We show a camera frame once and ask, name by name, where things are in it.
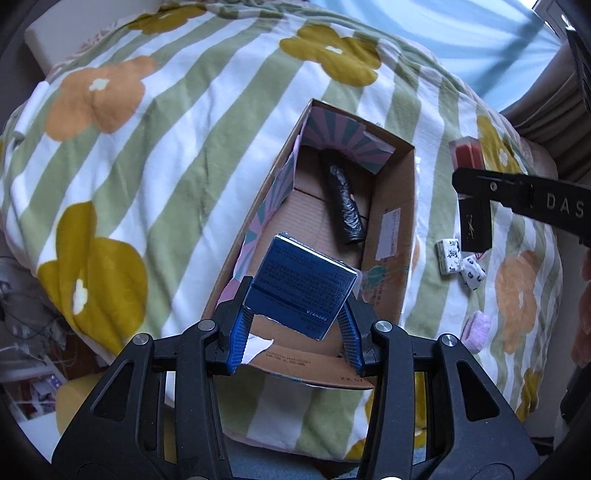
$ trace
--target striped blanket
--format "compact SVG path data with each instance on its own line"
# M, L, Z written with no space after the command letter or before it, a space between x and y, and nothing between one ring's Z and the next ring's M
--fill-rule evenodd
M531 152L428 51L350 18L244 0L169 4L118 28L53 78L24 139L14 134L22 108L9 120L0 147L9 245L105 358L138 331L181 333L200 319L311 98L415 145L416 241L401 325L459 336L475 310L488 314L478 360L525 418L561 295L552 230L493 205L494 247L480 260L488 277L474 293L457 275L440 276L434 244L459 235L450 141L479 138L491 170L531 172ZM318 458L361 454L370 391L249 367L217 385L223 428L236 439ZM416 416L421 446L420 408Z

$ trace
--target yellow flower pattern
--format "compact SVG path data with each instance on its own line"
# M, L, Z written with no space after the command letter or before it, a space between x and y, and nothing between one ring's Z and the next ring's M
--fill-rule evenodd
M538 407L538 389L542 380L541 370L528 368L523 376L523 388L521 389L521 404L517 408L517 417L521 421L530 415Z
M131 245L95 230L92 202L69 206L57 226L57 259L37 277L74 330L117 355L144 321L148 277Z
M170 32L182 27L189 18L200 17L206 12L203 5L168 4L160 7L155 14L142 14L127 27L130 30L141 30L144 35Z
M508 141L501 140L499 132L487 115L478 115L478 138L487 170L504 173L522 173L519 163Z
M279 42L288 55L322 65L333 80L353 87L371 85L382 61L374 45L361 38L339 37L328 25L307 25Z
M425 375L422 372L414 374L414 448L424 447L427 444L427 393L425 389ZM374 404L374 391L371 392L365 403L365 416L369 423L371 409ZM358 440L345 455L343 460L359 462L365 448L365 439Z

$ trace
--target orange flower pattern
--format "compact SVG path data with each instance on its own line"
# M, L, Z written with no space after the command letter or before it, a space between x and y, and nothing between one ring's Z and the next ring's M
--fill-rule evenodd
M144 97L141 79L155 69L153 59L140 56L70 73L47 115L45 132L56 141L70 140L91 124L104 134L116 132L133 116Z
M515 353L522 336L532 331L538 304L534 296L540 262L531 250L507 257L495 279L496 302L505 319L503 350Z

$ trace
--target green stripe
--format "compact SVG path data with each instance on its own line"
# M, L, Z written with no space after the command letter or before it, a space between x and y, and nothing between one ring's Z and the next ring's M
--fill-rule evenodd
M542 223L539 222L535 222L534 221L534 229L535 229L535 254L538 256L538 258L542 259L545 261L545 256L547 255L547 248L548 245L546 243L546 235L545 235L545 226ZM550 281L550 276L552 275L552 268L554 267L554 263L552 264L552 266L550 266L550 269L548 271L548 274L546 276L546 281L544 284L544 287L542 288L542 292L540 295L540 299L536 301L538 302L538 306L540 307L540 314L538 315L536 321L538 322L538 330L535 334L535 339L534 339L534 344L532 345L531 348L531 353L530 353L530 365L533 367L540 356L540 352L541 352L541 342L542 342L542 337L544 336L544 332L545 332L545 312L548 311L548 305L546 304L546 310L544 310L543 308L543 294L544 294L544 289L546 287L546 285L548 284L548 282Z
M2 214L4 218L6 218L6 214L8 211L9 206L9 192L10 188L12 187L12 182L15 178L17 178L24 170L27 168L27 165L31 159L31 156L35 149L37 148L38 143L41 141L41 137L45 132L45 121L47 118L47 114L51 108L51 104L57 98L59 92L54 92L51 94L49 99L45 102L45 104L39 110L35 121L29 128L26 137L20 143L18 148L14 150L12 153L12 159L10 161L10 165L8 166L8 171L6 172L6 177L4 179L4 198L2 199Z
M218 17L206 22L198 31L193 31L193 42L208 37L230 22ZM144 113L142 125L121 149L107 179L94 195L96 209L101 212L96 227L98 236L109 236L124 218L141 184L145 162L162 137L207 91L240 48L271 31L276 24L274 20L257 20L234 36L212 45L181 80L152 100ZM177 46L183 48L185 43L186 40L181 40ZM125 179L125 188L122 188L121 178Z
M202 24L192 30L190 33L185 35L185 37L181 37L177 41L172 42L170 45L160 48L154 52L153 56L156 59L160 59L161 62L166 62L167 57L165 57L164 54L169 56L174 55L176 51L185 48L185 46L190 44L191 41L199 41L202 38L206 38L207 36L211 35L212 32L219 30L224 25L227 25L227 23L228 22L221 20L212 20L211 23L206 22L205 24ZM148 107L147 112L144 114L144 118L150 117L150 108L154 109L154 106L158 104L157 102L159 98L160 97L157 97L156 99L152 100L150 107ZM43 175L41 176L39 183L33 192L33 195L31 196L28 207L20 217L20 223L23 230L25 232L31 232L31 235L27 236L27 252L33 265L37 265L39 255L41 254L41 251L51 233L51 228L69 184L79 172L99 137L100 131L94 125L91 125L91 127L78 134L72 140L62 142L56 153L47 164L47 167L44 170ZM118 169L118 167L121 165L121 162L117 162L117 160L120 159L122 155L126 155L129 158L129 161L131 160L136 162L137 167L143 166L137 161L137 155L138 152L144 151L143 148L146 148L145 143L142 145L134 145L135 148L131 151L128 148L130 142L132 142L134 138L138 137L141 137L143 140L145 139L144 128L139 127L136 129L136 131L132 134L132 138L127 142L126 146L119 153L117 159L115 160L115 167L111 171L109 178L111 179L113 177L113 172L116 172L114 176L117 178L117 183L121 182L121 174L123 171L122 168ZM127 198L126 195L129 195L129 178L125 178L126 189L124 192L122 192L122 189L120 188L114 188L111 183L107 182L106 190L108 191L111 189L109 191L111 202L115 202L111 203L111 205L121 206L122 202L120 198L116 197L114 192L120 193L125 198ZM97 205L98 211L102 211L100 210L101 206L104 205ZM112 210L114 210L112 206L104 208L105 212L112 213Z
M505 259L514 257L519 254L523 239L525 236L525 219L518 215L511 214L511 224L509 225L509 231L507 233L507 242L505 247ZM495 337L491 342L491 354L496 361L497 367L497 378L496 386L503 392L507 385L507 360L505 350L503 348L503 326L505 325L505 318L499 312L498 325L496 328Z
M552 292L552 289L554 287L554 285L556 284L556 282L558 281L558 276L561 273L561 264L560 264L560 254L558 253L558 247L557 244L554 243L553 245L554 247L554 263L552 265L552 270L550 271L550 275L548 276L548 280L546 281L546 284L544 285L544 290L542 292L542 305L546 305L545 310L543 310L543 312L547 315L548 312L548 304L550 301L550 295ZM552 322L552 318L548 318L546 317L544 319L544 345L542 348L542 366L545 365L546 363L546 357L548 355L548 341L550 340L550 331L551 331L551 327L553 325Z
M319 458L344 458L362 396L360 390L314 389L295 452L313 452Z
M99 133L91 125L75 139L60 144L19 218L25 249L35 269L66 190L90 153Z
M231 377L215 377L222 430L246 437L256 413L267 374L241 365Z
M144 323L149 331L159 333L168 318L172 295L183 278L203 226L236 165L302 63L280 49L267 57L240 97L209 132L199 155L151 227L145 253L150 259L146 262L149 314Z
M334 105L345 112L355 113L363 94L363 88L343 85L336 80L331 80L322 101Z
M394 92L386 117L385 128L409 143L413 142L421 115L421 100L417 95L420 67L401 59L395 66Z
M109 34L106 38L103 38L99 43L91 47L90 50L85 52L85 54L83 54L81 57L71 61L68 65L61 69L59 74L51 82L53 83L56 80L62 78L65 73L71 72L72 70L76 70L80 67L86 67L89 63L92 62L92 60L106 53L107 51L109 51L110 48L113 48L117 44L117 42L124 38L127 34L129 34L129 29L126 27L122 27L119 30L116 30L113 33ZM139 43L141 45L148 40L150 40L150 37L148 35L140 34L138 37L135 37L132 40L130 40L129 43L123 45L117 51L123 50L127 47L127 45L133 43Z
M523 377L521 376L521 367L523 366L523 358L525 354L525 336L523 341L517 346L515 355L513 356L513 388L511 389L511 396L509 398L509 405L513 410L517 410L517 402L519 401L519 394L521 394L521 387L523 386Z
M443 78L439 89L439 114L444 121L444 128L433 176L429 229L425 240L427 259L417 300L405 323L408 333L426 338L437 335L451 280L449 277L442 278L439 273L435 243L440 238L452 238L454 234L457 197L450 183L453 165L449 142L461 135L459 100L459 92Z

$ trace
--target cable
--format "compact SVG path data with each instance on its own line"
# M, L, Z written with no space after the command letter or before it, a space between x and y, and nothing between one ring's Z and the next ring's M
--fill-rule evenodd
M55 405L56 401L55 400L37 400L37 401L33 401L33 400L13 400L12 403L14 403L15 405L34 405L36 403L40 403L40 404L48 404L48 405Z
M49 335L46 335L44 332L44 330L48 329L53 322L55 322L56 320L59 320L60 318L63 318L62 315L56 316L54 318L52 318L51 320L49 320L44 326L43 328L41 328L41 330L37 331L35 329L32 329L30 326L28 326L25 322L23 322L21 319L19 319L18 317L16 317L15 315L13 315L12 313L6 311L6 309L4 309L4 312L7 316L12 317L14 320L16 320L18 323L20 323L21 325L25 326L26 328L28 328L30 331L33 332L33 335L31 336L27 336L27 337L23 337L23 336L19 336L16 335L15 333L11 332L10 329L8 328L8 326L6 325L6 320L3 322L4 324L4 328L6 329L6 331L12 335L15 338L18 338L19 340L23 340L23 341L27 341L27 340L31 340L33 338L36 338L38 336L42 336L44 339L46 340L51 340L51 337Z

